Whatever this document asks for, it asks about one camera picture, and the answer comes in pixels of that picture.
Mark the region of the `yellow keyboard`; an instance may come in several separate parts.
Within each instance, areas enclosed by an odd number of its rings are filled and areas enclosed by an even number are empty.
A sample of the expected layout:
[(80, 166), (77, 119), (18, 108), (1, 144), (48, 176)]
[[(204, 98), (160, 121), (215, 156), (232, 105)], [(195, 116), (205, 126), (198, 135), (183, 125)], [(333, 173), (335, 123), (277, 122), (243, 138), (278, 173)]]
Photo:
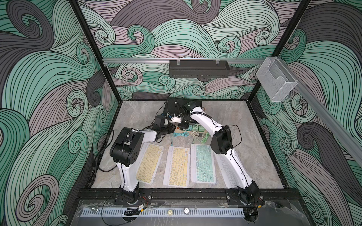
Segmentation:
[(165, 166), (163, 185), (178, 188), (189, 186), (190, 149), (169, 147)]
[(136, 173), (136, 178), (140, 183), (149, 185), (153, 183), (163, 151), (163, 146), (143, 144), (140, 152), (141, 160)]

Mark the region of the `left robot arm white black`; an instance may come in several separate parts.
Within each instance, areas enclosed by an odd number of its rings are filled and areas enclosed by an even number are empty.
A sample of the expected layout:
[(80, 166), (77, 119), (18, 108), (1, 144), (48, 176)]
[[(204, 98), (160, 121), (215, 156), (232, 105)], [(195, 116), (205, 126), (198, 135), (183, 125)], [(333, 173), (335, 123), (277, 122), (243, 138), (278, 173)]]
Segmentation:
[(142, 144), (156, 142), (163, 136), (172, 134), (175, 129), (176, 126), (166, 116), (157, 115), (155, 121), (142, 130), (124, 127), (120, 131), (110, 149), (110, 156), (119, 169), (122, 178), (120, 189), (127, 202), (134, 203), (139, 197), (137, 170), (133, 165), (138, 159)]

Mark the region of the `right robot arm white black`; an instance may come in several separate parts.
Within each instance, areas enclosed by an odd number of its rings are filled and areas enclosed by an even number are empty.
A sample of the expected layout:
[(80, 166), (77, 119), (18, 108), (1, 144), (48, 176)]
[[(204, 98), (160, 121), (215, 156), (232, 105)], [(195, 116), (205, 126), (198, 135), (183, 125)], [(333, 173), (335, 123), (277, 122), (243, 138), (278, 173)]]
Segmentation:
[(180, 113), (178, 118), (181, 120), (192, 119), (199, 123), (211, 135), (211, 149), (219, 157), (223, 159), (227, 168), (233, 175), (235, 186), (233, 190), (238, 192), (238, 198), (241, 203), (260, 207), (265, 204), (261, 197), (260, 189), (256, 182), (248, 175), (241, 160), (237, 156), (233, 144), (232, 131), (230, 125), (222, 125), (215, 121), (211, 116), (206, 114), (202, 107), (196, 105), (196, 102), (190, 101), (184, 105), (175, 104)]

